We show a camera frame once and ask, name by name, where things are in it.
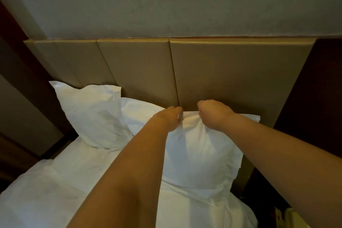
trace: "bed sheet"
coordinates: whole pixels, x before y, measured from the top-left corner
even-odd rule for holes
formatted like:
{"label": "bed sheet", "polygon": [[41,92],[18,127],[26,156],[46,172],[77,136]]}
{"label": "bed sheet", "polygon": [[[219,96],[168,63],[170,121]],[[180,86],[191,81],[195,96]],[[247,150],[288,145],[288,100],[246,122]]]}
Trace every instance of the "bed sheet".
{"label": "bed sheet", "polygon": [[[0,195],[0,227],[64,228],[120,151],[93,148],[80,137],[54,160],[43,160]],[[215,204],[162,182],[156,227],[256,227],[249,207],[233,194]]]}

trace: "white pillow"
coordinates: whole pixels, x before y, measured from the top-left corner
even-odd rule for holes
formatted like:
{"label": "white pillow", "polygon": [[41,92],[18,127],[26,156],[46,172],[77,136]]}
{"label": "white pillow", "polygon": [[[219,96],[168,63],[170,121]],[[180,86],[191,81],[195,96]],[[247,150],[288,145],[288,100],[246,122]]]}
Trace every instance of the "white pillow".
{"label": "white pillow", "polygon": [[[121,98],[122,116],[136,135],[163,108]],[[256,122],[260,117],[245,115]],[[184,112],[183,122],[166,140],[163,181],[201,201],[227,195],[241,166],[242,152],[224,133],[206,127],[198,112]]]}
{"label": "white pillow", "polygon": [[50,81],[66,118],[92,147],[122,149],[133,137],[121,120],[121,87],[89,85],[76,89]]}

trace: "forearm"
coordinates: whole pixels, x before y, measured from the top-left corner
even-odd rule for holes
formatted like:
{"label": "forearm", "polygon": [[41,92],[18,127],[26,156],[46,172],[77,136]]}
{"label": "forearm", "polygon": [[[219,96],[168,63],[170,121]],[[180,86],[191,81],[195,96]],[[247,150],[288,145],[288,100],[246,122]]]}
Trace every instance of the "forearm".
{"label": "forearm", "polygon": [[68,228],[154,227],[166,127],[153,119],[126,145],[87,196]]}
{"label": "forearm", "polygon": [[239,114],[223,132],[309,225],[340,225],[342,159]]}

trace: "beige headboard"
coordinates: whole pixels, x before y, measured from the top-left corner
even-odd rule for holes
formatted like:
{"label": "beige headboard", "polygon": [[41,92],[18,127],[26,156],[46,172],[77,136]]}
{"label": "beige headboard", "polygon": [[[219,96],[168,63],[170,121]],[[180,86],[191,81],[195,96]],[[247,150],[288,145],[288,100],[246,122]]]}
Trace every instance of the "beige headboard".
{"label": "beige headboard", "polygon": [[[54,79],[77,88],[122,87],[122,96],[197,110],[216,99],[258,114],[272,127],[314,38],[104,39],[26,41]],[[232,191],[239,196],[253,165],[244,157]]]}

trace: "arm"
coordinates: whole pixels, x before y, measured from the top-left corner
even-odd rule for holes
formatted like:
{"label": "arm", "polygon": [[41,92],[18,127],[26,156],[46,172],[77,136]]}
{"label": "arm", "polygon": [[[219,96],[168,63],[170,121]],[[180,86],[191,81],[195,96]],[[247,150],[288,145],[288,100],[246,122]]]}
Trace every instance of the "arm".
{"label": "arm", "polygon": [[68,228],[155,227],[165,142],[181,107],[155,114],[87,196]]}
{"label": "arm", "polygon": [[341,158],[215,100],[199,101],[198,108],[203,123],[229,136],[312,228],[341,226]]}

